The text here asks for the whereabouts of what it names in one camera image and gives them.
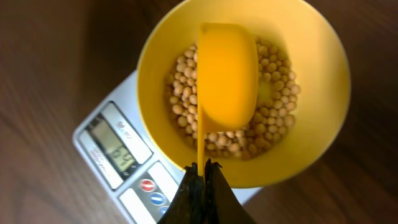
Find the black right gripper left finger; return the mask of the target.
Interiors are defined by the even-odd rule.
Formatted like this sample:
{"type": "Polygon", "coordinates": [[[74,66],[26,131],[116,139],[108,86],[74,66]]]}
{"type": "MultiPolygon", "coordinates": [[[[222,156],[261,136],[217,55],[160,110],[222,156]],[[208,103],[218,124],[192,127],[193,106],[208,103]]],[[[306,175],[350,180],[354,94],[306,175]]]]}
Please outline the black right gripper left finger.
{"type": "Polygon", "coordinates": [[[201,224],[204,222],[203,177],[198,175],[198,164],[185,166],[185,175],[174,199],[158,224],[201,224]]]}

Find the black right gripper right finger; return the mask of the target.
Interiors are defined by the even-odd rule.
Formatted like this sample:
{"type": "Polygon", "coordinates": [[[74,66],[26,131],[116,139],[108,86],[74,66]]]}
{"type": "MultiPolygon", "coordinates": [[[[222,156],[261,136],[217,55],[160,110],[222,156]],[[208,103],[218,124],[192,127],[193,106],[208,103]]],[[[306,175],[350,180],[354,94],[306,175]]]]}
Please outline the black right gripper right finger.
{"type": "Polygon", "coordinates": [[[254,219],[237,200],[218,162],[205,164],[206,219],[212,224],[255,224],[254,219]]]}

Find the yellow measuring scoop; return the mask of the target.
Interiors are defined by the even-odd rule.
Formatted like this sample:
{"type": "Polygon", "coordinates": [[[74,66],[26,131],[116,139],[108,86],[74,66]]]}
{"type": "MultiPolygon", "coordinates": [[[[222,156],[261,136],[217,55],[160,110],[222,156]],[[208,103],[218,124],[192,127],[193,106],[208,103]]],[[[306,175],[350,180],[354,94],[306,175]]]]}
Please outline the yellow measuring scoop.
{"type": "Polygon", "coordinates": [[[257,48],[236,24],[203,23],[198,33],[198,175],[205,169],[206,133],[245,126],[256,106],[257,48]]]}

